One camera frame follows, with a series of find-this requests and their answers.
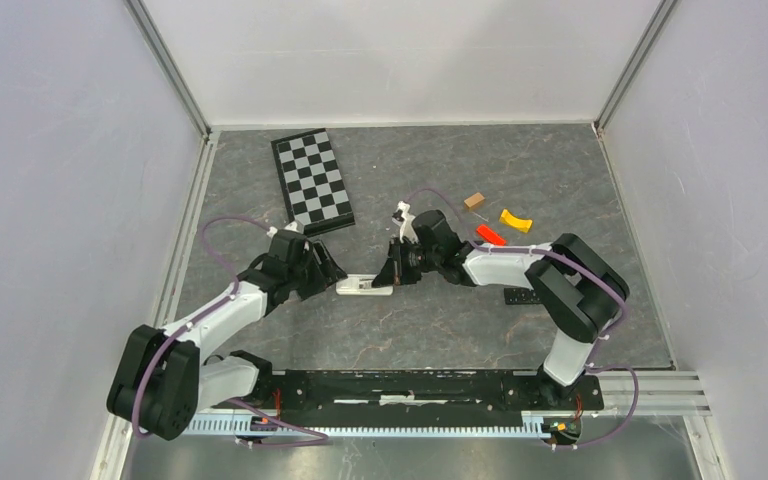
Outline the black remote control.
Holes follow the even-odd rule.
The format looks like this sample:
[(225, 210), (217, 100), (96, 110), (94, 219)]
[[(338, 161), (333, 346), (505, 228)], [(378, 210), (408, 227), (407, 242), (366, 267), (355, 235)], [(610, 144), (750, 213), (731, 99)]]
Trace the black remote control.
[(515, 305), (540, 305), (541, 300), (538, 294), (528, 288), (507, 287), (503, 289), (504, 303), (509, 306)]

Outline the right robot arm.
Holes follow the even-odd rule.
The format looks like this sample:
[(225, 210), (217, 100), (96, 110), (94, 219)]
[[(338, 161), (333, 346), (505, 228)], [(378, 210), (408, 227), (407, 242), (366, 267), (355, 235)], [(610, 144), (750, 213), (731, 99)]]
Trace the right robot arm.
[(605, 260), (571, 233), (550, 243), (498, 246), (461, 239), (439, 210), (400, 210), (393, 220), (399, 232), (372, 287), (413, 285), (436, 272), (457, 286), (532, 291), (557, 328), (538, 369), (538, 396), (551, 408), (577, 396), (600, 338), (628, 313), (628, 284)]

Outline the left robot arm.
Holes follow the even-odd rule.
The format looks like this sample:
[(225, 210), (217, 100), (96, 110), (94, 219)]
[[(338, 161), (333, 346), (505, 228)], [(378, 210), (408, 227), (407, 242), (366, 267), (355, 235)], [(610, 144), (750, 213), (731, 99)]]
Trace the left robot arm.
[(241, 399), (257, 408), (272, 399), (266, 362), (243, 354), (208, 358), (292, 293), (306, 300), (348, 275), (322, 242), (290, 229), (271, 227), (268, 235), (267, 252), (208, 304), (163, 328), (141, 325), (130, 333), (106, 409), (129, 421), (134, 433), (173, 440), (209, 407)]

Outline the white remote control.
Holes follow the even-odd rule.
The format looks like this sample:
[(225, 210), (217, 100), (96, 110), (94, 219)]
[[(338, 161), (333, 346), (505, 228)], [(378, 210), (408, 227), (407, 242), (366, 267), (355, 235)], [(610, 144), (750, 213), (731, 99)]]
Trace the white remote control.
[(373, 275), (349, 274), (345, 279), (336, 283), (336, 293), (342, 296), (390, 296), (392, 286), (373, 287)]

